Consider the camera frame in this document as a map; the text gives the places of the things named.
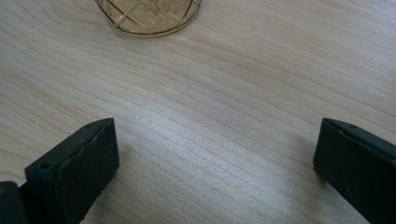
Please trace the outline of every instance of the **glass base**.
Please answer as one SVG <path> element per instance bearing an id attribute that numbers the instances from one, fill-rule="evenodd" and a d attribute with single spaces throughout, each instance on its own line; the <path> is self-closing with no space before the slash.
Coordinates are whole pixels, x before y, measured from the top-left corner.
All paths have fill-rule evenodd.
<path id="1" fill-rule="evenodd" d="M 136 36 L 169 35 L 189 24 L 201 0 L 96 0 L 120 31 Z"/>

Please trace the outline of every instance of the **light wooden surface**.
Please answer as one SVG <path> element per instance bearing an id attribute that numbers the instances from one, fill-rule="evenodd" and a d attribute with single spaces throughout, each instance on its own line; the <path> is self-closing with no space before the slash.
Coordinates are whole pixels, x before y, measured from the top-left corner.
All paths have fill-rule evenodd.
<path id="1" fill-rule="evenodd" d="M 323 117 L 396 144 L 396 2 L 203 0 L 140 39 L 94 0 L 0 1 L 0 181 L 108 117 L 120 169 L 82 223 L 366 223 L 312 158 Z"/>

